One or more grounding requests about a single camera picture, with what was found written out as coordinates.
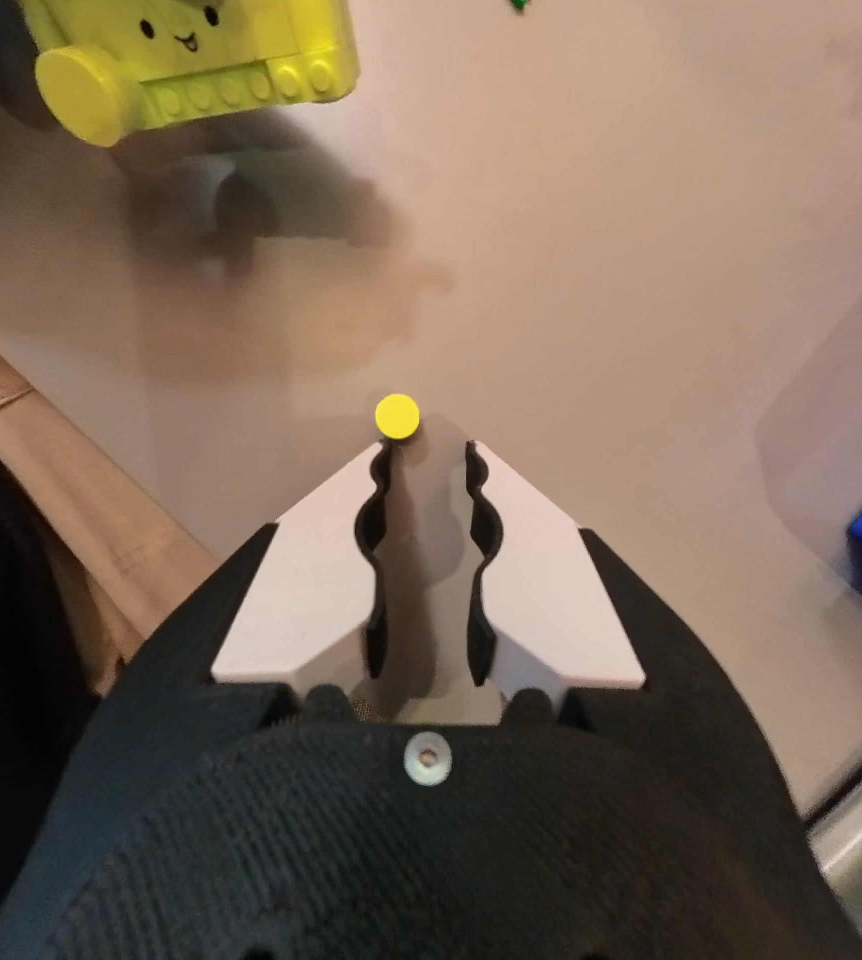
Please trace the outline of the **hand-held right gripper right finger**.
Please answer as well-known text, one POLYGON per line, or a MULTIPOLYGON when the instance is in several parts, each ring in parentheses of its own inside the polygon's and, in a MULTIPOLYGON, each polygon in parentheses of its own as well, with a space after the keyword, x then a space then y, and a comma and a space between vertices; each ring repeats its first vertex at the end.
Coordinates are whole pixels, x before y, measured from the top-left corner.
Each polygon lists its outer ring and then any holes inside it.
POLYGON ((483 442, 467 442, 464 464, 481 555, 466 627, 475 686, 640 690, 645 672, 578 523, 483 442))

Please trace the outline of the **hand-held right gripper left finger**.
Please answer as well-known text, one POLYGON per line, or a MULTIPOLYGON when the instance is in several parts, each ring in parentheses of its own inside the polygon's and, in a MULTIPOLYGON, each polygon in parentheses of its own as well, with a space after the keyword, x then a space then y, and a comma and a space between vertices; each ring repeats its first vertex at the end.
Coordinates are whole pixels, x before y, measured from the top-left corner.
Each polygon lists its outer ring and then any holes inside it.
POLYGON ((273 525, 212 674, 222 684, 358 687, 389 646, 385 574, 390 442, 367 447, 273 525))

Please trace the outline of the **lime green brick pot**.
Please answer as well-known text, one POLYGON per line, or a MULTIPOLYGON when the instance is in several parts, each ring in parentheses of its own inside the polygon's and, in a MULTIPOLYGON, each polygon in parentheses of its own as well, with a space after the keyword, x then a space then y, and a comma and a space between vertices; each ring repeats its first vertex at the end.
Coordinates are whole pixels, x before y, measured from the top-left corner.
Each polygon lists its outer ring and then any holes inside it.
POLYGON ((95 45, 140 83, 132 135, 351 93, 361 65, 345 1, 25 1, 36 58, 95 45))

